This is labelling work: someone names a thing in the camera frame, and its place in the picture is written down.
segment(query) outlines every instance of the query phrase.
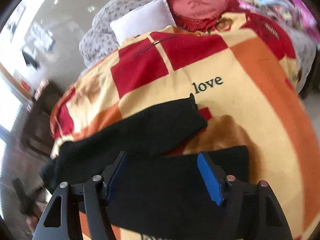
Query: red pillow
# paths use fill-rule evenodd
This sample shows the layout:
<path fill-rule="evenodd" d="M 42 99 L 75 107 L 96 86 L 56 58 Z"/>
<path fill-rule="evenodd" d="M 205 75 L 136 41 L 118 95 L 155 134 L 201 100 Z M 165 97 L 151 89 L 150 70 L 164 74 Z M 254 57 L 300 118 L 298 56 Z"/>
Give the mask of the red pillow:
<path fill-rule="evenodd" d="M 225 12 L 244 12 L 237 0 L 167 0 L 178 26 L 206 32 Z"/>

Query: black towel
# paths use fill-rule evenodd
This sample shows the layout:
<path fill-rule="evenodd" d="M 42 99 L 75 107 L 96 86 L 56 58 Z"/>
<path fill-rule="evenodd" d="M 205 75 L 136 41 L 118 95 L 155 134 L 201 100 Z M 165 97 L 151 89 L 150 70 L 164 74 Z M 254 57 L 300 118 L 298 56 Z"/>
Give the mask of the black towel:
<path fill-rule="evenodd" d="M 100 174 L 120 151 L 159 156 L 206 126 L 192 94 L 189 98 L 151 106 L 89 138 L 65 142 L 59 156 L 42 168 L 40 177 L 53 193 L 62 181 L 76 184 Z"/>
<path fill-rule="evenodd" d="M 129 156 L 115 200 L 106 208 L 111 224 L 161 239 L 214 238 L 224 208 L 210 199 L 197 155 L 154 159 Z M 210 152 L 209 156 L 227 175 L 248 182 L 246 146 Z"/>

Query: patterned blanket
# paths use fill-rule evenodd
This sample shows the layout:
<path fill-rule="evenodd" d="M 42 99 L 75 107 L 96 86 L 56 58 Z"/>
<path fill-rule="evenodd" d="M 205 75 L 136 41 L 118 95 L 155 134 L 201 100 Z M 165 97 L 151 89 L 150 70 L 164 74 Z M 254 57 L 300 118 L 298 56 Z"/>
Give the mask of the patterned blanket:
<path fill-rule="evenodd" d="M 320 155 L 295 93 L 291 41 L 276 23 L 252 13 L 226 13 L 218 25 L 210 34 L 168 26 L 128 39 L 83 75 L 52 111 L 52 158 L 65 141 L 193 93 L 208 127 L 173 154 L 246 145 L 250 181 L 270 183 L 293 237 L 306 239 L 320 218 L 320 184 L 314 183 Z M 85 215 L 81 220 L 89 237 Z M 142 237 L 114 231 L 117 239 Z"/>
<path fill-rule="evenodd" d="M 303 30 L 315 43 L 320 42 L 317 22 L 302 0 L 272 0 L 272 2 L 268 0 L 268 5 L 260 3 L 261 0 L 238 1 L 241 8 L 268 15 L 270 18 L 276 19 L 277 22 Z"/>

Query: red square pattern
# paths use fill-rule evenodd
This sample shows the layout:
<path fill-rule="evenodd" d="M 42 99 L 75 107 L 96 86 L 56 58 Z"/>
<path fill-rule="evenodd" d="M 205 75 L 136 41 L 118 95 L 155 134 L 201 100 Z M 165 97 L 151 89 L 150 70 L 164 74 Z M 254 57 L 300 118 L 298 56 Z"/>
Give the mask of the red square pattern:
<path fill-rule="evenodd" d="M 119 98 L 168 74 L 161 55 L 149 39 L 119 50 L 119 58 L 119 63 L 111 68 Z"/>
<path fill-rule="evenodd" d="M 219 35 L 199 37 L 190 34 L 153 32 L 150 36 L 155 41 L 160 41 L 174 70 L 228 48 Z"/>

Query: picture frame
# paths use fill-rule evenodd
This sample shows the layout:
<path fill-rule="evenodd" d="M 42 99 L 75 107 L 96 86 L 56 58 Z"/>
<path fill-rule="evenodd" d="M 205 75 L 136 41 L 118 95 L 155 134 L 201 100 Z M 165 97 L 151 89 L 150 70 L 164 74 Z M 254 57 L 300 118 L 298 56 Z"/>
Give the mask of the picture frame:
<path fill-rule="evenodd" d="M 9 20 L 7 21 L 6 27 L 10 32 L 10 42 L 12 42 L 12 38 L 14 36 L 14 33 L 17 29 L 17 26 L 21 20 L 21 17 L 24 13 L 24 11 L 26 10 L 26 6 L 22 3 L 20 3 L 15 10 L 13 11 L 13 13 L 11 14 Z"/>

